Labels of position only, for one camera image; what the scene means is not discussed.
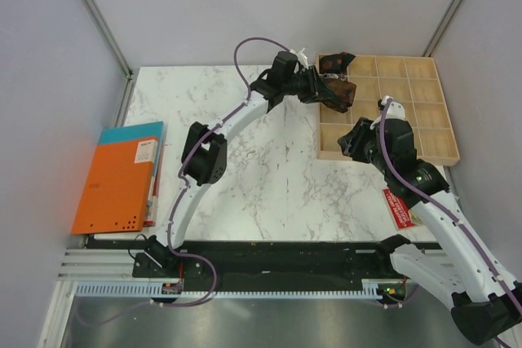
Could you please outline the brown red patterned tie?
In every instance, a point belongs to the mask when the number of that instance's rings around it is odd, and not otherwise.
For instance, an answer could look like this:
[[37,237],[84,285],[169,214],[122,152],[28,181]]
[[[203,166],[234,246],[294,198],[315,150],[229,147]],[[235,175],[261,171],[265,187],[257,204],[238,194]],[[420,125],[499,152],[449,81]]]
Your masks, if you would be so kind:
[[356,84],[342,79],[326,78],[321,102],[335,112],[345,113],[353,105]]

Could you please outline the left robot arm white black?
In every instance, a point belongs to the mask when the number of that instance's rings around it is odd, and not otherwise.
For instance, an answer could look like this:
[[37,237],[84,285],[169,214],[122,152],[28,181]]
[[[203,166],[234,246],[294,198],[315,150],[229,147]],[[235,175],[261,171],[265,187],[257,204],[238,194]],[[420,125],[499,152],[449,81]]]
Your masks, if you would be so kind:
[[246,86],[245,98],[226,115],[208,125],[195,122],[189,128],[179,169],[183,186],[166,221],[145,242],[144,255],[151,259],[151,268],[161,277],[175,274],[179,258],[188,256],[179,248],[201,199],[227,169],[228,143],[287,95],[297,96],[304,104],[336,100],[335,93],[313,66],[298,72],[271,67]]

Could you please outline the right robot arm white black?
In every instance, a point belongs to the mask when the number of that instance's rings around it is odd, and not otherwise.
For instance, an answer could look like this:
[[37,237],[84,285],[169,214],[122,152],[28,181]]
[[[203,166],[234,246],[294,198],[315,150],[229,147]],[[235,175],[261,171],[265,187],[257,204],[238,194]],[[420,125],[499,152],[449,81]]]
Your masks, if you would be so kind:
[[362,117],[338,145],[343,155],[383,175],[387,188],[428,228],[453,264],[443,267],[403,235],[394,235],[378,243],[373,264],[380,276],[413,279],[449,309],[459,332],[477,346],[520,324],[521,283],[478,238],[440,171],[418,158],[406,120],[379,125]]

